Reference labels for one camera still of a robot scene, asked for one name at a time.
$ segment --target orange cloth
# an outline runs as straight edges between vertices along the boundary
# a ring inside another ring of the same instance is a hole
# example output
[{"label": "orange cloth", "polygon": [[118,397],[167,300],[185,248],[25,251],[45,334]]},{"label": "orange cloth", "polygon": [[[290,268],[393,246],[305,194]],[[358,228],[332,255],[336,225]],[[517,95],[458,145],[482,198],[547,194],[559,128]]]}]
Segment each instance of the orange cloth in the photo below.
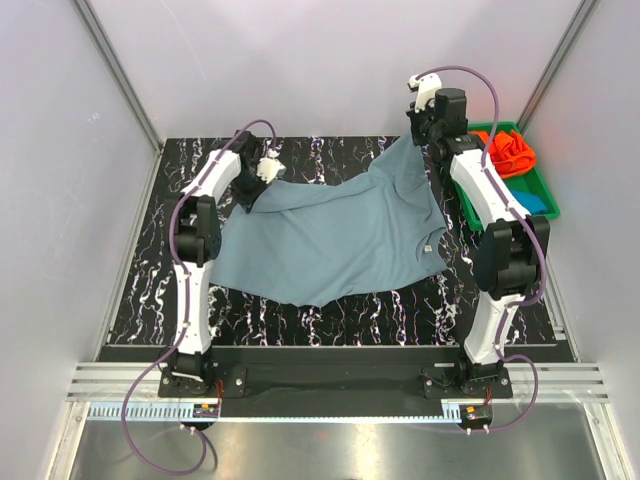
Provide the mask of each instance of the orange cloth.
[{"label": "orange cloth", "polygon": [[[486,132],[471,133],[477,134],[485,145],[489,141],[489,134]],[[536,164],[533,149],[524,142],[522,135],[513,130],[511,133],[496,134],[489,146],[489,155],[501,178],[523,175]]]}]

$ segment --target white backdrop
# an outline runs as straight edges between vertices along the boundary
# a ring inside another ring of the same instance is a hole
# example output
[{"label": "white backdrop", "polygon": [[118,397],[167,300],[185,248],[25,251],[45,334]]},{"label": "white backdrop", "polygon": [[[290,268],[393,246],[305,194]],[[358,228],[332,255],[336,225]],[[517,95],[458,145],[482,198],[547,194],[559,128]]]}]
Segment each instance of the white backdrop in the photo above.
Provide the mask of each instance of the white backdrop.
[{"label": "white backdrop", "polygon": [[640,3],[600,2],[527,131],[558,200],[550,256],[587,361],[597,361],[640,473]]},{"label": "white backdrop", "polygon": [[[164,137],[229,135],[254,118],[281,135],[400,134],[409,76],[481,70],[517,120],[579,0],[91,0]],[[491,117],[483,85],[472,120]]]},{"label": "white backdrop", "polygon": [[68,0],[0,2],[0,478],[43,478],[153,154]]}]

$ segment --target green plastic bin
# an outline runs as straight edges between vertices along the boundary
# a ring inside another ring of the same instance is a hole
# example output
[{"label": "green plastic bin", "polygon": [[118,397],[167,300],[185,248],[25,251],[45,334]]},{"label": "green plastic bin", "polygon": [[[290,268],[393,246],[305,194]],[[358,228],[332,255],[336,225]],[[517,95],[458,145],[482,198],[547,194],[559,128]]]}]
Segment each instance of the green plastic bin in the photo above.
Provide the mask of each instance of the green plastic bin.
[{"label": "green plastic bin", "polygon": [[[489,131],[491,131],[491,125],[491,123],[480,123],[478,125],[471,125],[469,126],[469,131],[475,130],[488,133]],[[498,123],[497,132],[511,133],[512,130],[520,133],[520,130],[518,130],[518,126],[513,122]],[[552,219],[558,218],[558,216],[560,215],[558,204],[553,199],[553,195],[551,195],[551,191],[547,186],[547,182],[544,181],[544,177],[542,176],[542,173],[540,173],[537,165],[524,175],[507,178],[504,183],[507,185],[507,188],[509,190],[528,192],[539,197],[540,200],[542,200],[542,202],[547,206],[547,213],[543,214],[545,217]],[[455,186],[456,190],[458,191],[460,203],[462,204],[462,211],[464,212],[464,216],[467,218],[469,228],[471,228],[471,230],[473,230],[474,232],[482,230],[482,222],[480,222],[478,214],[471,205],[471,200],[469,200],[469,197],[467,197],[467,194],[464,193],[464,190],[462,190],[462,187],[460,185],[456,183]]]}]

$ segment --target gray-blue fabric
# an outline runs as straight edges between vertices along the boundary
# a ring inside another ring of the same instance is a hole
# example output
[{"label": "gray-blue fabric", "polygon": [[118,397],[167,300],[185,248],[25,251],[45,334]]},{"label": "gray-blue fabric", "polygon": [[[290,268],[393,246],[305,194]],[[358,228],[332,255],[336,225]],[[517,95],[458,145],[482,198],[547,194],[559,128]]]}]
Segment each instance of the gray-blue fabric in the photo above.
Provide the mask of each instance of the gray-blue fabric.
[{"label": "gray-blue fabric", "polygon": [[236,206],[222,231],[211,282],[322,307],[441,272],[444,231],[422,153],[404,135],[368,172],[341,185],[276,180],[251,213]]}]

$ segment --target black marble tabletop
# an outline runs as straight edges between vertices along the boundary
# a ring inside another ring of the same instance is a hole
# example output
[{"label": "black marble tabletop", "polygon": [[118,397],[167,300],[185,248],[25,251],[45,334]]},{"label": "black marble tabletop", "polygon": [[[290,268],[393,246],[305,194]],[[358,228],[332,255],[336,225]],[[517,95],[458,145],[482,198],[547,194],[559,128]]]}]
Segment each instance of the black marble tabletop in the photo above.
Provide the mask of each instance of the black marble tabletop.
[{"label": "black marble tabletop", "polygon": [[[367,170],[392,137],[284,138],[278,148],[285,179],[336,185]],[[165,232],[163,202],[184,188],[218,139],[167,141],[107,343],[166,345],[176,331],[176,287]],[[352,295],[320,308],[281,305],[212,285],[209,327],[214,345],[445,345],[460,343],[471,329],[478,289],[471,270],[480,235],[462,214],[450,178],[425,158],[427,175],[447,223],[440,254],[448,269],[440,275],[390,292]],[[227,193],[221,221],[234,206]],[[555,342],[544,302],[521,309],[509,342]]]}]

